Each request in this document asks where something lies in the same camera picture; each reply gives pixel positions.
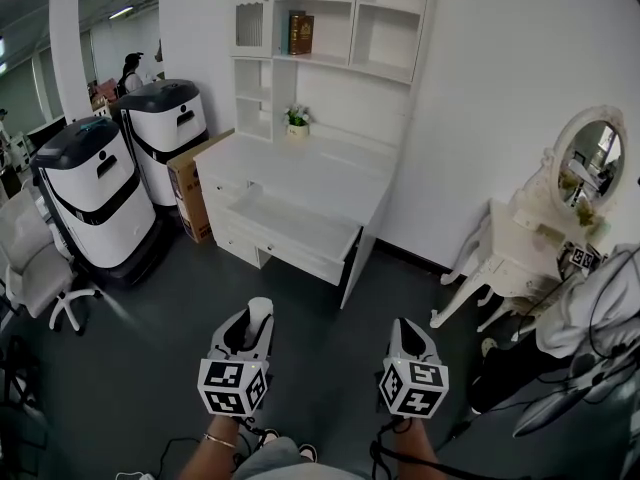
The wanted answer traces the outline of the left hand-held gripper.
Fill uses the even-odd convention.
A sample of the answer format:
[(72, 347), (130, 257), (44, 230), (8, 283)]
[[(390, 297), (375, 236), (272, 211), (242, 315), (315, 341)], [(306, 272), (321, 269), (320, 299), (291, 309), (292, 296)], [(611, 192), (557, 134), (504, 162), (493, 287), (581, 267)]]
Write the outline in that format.
[[(251, 417), (269, 388), (269, 358), (274, 317), (250, 323), (248, 308), (228, 318), (213, 334), (200, 362), (197, 389), (213, 415)], [(247, 351), (243, 351), (246, 342)]]

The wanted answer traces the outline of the patterned black and white block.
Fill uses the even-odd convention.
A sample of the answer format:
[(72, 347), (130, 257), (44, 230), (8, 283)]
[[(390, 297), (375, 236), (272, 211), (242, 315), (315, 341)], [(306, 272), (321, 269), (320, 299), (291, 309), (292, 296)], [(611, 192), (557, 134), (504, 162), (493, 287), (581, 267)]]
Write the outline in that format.
[(589, 243), (579, 245), (574, 242), (567, 242), (566, 253), (568, 254), (570, 264), (588, 272), (593, 272), (598, 269), (607, 258), (606, 255), (601, 254)]

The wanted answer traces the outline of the white office chair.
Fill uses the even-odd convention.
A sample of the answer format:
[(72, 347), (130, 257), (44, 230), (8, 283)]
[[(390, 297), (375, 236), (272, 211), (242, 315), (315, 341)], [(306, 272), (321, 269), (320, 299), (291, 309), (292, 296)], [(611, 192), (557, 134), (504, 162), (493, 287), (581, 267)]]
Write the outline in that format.
[(37, 319), (49, 309), (49, 328), (59, 328), (65, 315), (73, 331), (81, 336), (85, 326), (76, 318), (71, 303), (79, 298), (100, 298), (95, 287), (74, 290), (77, 274), (57, 248), (54, 235), (42, 218), (36, 202), (23, 189), (0, 207), (0, 253), (7, 261), (5, 290), (9, 301)]

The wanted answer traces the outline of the white and black service robot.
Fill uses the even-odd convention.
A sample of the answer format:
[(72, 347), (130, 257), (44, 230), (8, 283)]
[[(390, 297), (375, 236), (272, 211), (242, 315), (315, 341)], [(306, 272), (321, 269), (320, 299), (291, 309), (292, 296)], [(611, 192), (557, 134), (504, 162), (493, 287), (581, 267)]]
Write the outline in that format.
[(209, 138), (198, 87), (185, 79), (146, 84), (116, 101), (113, 118), (121, 126), (151, 202), (175, 207), (168, 163)]
[(133, 286), (161, 259), (167, 226), (112, 119), (71, 123), (30, 166), (69, 252), (97, 281)]

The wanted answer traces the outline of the person's left forearm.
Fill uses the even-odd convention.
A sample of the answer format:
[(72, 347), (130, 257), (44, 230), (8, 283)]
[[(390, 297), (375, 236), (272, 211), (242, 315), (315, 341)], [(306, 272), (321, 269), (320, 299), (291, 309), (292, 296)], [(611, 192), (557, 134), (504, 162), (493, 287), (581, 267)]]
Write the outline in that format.
[(178, 480), (230, 480), (238, 436), (236, 419), (215, 416)]

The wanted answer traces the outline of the white carved vanity table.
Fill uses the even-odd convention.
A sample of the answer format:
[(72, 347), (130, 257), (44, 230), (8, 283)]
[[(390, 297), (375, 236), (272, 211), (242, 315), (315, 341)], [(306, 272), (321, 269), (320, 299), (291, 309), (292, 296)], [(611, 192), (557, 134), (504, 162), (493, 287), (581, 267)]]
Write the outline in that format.
[(507, 312), (531, 309), (546, 295), (555, 296), (562, 282), (563, 247), (596, 246), (606, 235), (607, 218), (627, 179), (627, 153), (620, 109), (601, 105), (576, 114), (510, 201), (489, 201), (452, 272), (440, 281), (453, 283), (471, 258), (478, 264), (447, 306), (432, 313), (431, 327), (441, 327), (483, 286), (504, 301), (480, 331)]

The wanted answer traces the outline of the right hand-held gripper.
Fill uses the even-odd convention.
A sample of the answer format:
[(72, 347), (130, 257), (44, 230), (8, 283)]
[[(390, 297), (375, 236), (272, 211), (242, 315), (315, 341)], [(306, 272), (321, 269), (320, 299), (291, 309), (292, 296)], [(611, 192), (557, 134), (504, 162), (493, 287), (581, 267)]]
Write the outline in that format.
[(384, 371), (378, 383), (383, 405), (394, 416), (432, 418), (449, 391), (449, 371), (442, 364), (434, 340), (417, 324), (406, 321), (406, 358), (403, 317), (392, 325)]

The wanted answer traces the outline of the white ribbed glass cabinet door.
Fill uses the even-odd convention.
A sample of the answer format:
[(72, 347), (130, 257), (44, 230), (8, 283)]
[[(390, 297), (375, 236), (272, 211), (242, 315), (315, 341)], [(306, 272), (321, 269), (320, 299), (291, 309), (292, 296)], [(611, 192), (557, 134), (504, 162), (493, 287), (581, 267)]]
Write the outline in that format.
[(231, 0), (232, 56), (272, 56), (273, 7), (274, 0)]

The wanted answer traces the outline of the grey shorts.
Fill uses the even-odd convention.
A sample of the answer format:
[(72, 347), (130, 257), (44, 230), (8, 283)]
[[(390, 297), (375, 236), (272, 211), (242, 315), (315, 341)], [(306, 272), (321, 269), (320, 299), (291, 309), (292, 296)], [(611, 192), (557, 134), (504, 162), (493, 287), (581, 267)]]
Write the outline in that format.
[(369, 480), (354, 471), (312, 462), (289, 437), (279, 437), (255, 451), (231, 480)]

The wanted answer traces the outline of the brown cardboard box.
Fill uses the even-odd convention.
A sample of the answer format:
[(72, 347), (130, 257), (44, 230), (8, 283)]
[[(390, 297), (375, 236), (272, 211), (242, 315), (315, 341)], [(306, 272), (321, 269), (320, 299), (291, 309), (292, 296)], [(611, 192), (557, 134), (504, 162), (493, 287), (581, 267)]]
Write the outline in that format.
[(169, 180), (181, 223), (186, 234), (195, 243), (206, 240), (211, 234), (195, 157), (233, 132), (234, 129), (230, 129), (216, 137), (209, 138), (197, 146), (190, 147), (167, 163)]

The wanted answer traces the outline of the small potted flower plant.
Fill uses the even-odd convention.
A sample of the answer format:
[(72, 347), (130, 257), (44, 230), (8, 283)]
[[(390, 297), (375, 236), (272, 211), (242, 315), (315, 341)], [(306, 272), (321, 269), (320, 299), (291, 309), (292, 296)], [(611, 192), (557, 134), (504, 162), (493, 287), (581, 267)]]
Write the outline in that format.
[(294, 104), (285, 109), (286, 134), (292, 138), (305, 138), (310, 132), (311, 116), (307, 107)]

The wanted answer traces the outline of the grey cloth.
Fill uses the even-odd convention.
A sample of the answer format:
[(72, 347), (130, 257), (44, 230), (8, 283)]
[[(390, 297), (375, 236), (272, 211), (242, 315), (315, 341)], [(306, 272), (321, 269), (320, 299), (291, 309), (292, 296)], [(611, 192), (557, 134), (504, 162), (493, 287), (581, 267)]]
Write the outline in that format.
[(581, 401), (593, 403), (637, 367), (640, 358), (640, 243), (620, 244), (595, 271), (569, 283), (537, 322), (537, 348), (567, 359), (566, 377), (532, 402), (513, 435), (532, 434)]

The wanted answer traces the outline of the person's right forearm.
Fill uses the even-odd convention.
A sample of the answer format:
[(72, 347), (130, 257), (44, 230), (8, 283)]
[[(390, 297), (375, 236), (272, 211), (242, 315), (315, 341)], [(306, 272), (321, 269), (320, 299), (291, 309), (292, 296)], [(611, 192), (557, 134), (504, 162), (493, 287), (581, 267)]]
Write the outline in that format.
[[(395, 451), (398, 454), (423, 461), (438, 462), (421, 419), (410, 418), (398, 421), (393, 431)], [(447, 476), (437, 469), (402, 461), (397, 463), (397, 474), (398, 480), (448, 480)]]

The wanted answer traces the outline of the wide white desk drawer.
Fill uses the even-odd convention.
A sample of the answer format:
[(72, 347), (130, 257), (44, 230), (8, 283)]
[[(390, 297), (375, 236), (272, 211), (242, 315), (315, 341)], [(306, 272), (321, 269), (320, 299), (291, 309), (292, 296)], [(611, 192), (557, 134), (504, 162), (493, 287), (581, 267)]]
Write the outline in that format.
[(230, 231), (327, 283), (339, 285), (360, 227), (296, 206), (252, 185), (224, 209)]

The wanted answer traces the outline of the white desk with hutch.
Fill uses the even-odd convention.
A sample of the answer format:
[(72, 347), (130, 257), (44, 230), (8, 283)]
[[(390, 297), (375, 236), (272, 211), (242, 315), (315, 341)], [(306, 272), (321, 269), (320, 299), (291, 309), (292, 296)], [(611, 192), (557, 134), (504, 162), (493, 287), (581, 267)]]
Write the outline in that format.
[[(256, 267), (278, 259), (232, 233), (224, 213), (256, 184), (360, 227), (337, 285), (353, 291), (413, 124), (435, 6), (436, 0), (274, 0), (270, 58), (234, 57), (229, 38), (234, 132), (196, 159), (223, 249)], [(292, 11), (315, 18), (310, 54), (280, 54), (282, 23)], [(311, 116), (305, 138), (286, 134), (285, 109), (294, 104)]]

